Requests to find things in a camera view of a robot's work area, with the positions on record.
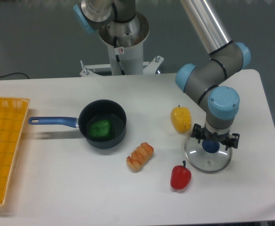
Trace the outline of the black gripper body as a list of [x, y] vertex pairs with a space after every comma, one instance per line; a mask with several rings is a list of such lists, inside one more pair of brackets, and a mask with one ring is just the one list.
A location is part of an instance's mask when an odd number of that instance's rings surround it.
[[230, 127], [225, 129], [217, 129], [212, 127], [210, 124], [204, 125], [204, 140], [211, 140], [216, 142], [222, 142], [224, 141], [230, 132]]

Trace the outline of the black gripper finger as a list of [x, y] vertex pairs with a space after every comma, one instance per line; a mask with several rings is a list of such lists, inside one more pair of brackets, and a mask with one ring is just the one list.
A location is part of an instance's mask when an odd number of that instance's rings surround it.
[[201, 125], [195, 123], [190, 137], [195, 138], [200, 144], [201, 140], [205, 140], [205, 128], [202, 128]]
[[223, 145], [225, 146], [225, 150], [227, 151], [230, 148], [237, 149], [239, 144], [240, 134], [233, 133], [228, 134], [228, 136], [223, 140]]

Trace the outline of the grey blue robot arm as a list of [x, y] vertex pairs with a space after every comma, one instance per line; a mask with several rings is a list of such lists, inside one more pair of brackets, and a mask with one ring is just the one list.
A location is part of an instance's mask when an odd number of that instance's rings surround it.
[[[181, 2], [192, 26], [209, 54], [209, 62], [184, 65], [175, 82], [206, 113], [204, 126], [195, 124], [192, 137], [198, 142], [219, 142], [237, 148], [239, 134], [230, 127], [239, 109], [238, 93], [221, 84], [244, 69], [250, 50], [234, 42], [208, 0]], [[136, 11], [133, 0], [83, 0], [73, 11], [87, 33], [98, 31], [107, 45], [113, 75], [145, 74], [143, 43], [149, 34], [147, 19]]]

